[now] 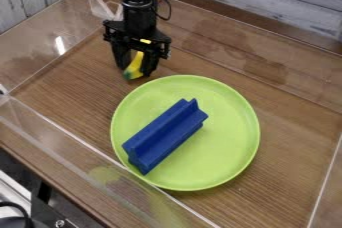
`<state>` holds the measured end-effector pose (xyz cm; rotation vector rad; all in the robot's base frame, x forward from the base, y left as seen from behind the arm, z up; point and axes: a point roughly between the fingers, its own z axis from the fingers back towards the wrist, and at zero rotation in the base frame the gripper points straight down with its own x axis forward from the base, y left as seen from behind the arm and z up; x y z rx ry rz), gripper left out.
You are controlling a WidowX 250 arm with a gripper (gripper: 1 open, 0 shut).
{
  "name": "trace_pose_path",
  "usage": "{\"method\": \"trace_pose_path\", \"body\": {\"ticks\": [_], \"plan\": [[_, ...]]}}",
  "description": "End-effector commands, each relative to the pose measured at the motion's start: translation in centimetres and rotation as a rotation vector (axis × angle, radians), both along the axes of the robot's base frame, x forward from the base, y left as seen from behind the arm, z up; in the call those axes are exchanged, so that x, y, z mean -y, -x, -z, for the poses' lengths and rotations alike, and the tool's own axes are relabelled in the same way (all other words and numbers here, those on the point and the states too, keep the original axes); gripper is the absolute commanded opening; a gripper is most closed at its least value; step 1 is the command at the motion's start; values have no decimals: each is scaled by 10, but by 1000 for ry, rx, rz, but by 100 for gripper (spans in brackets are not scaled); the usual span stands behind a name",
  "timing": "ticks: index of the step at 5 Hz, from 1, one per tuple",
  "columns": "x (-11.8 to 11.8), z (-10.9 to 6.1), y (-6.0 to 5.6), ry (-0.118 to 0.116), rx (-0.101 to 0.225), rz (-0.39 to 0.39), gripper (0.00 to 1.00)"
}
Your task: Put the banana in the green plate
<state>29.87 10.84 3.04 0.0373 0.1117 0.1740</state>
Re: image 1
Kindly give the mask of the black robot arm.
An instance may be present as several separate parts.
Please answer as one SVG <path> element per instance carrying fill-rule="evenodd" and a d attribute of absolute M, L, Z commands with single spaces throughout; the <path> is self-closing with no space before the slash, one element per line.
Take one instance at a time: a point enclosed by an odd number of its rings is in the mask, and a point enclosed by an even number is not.
<path fill-rule="evenodd" d="M 122 0 L 120 20 L 106 20 L 104 40 L 111 44 L 116 66 L 127 80 L 148 77 L 160 59 L 170 56 L 171 38 L 158 29 L 160 0 Z"/>

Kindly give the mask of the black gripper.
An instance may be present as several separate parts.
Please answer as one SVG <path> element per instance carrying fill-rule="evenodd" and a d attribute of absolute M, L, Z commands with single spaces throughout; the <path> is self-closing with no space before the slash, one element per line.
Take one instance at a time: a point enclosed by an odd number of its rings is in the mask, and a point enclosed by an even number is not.
<path fill-rule="evenodd" d="M 146 52 L 143 55 L 140 71 L 150 76 L 155 71 L 159 58 L 170 56 L 171 38 L 158 29 L 146 35 L 130 33 L 123 21 L 106 20 L 104 40 L 111 43 L 116 66 L 124 70 L 131 63 L 131 49 Z"/>

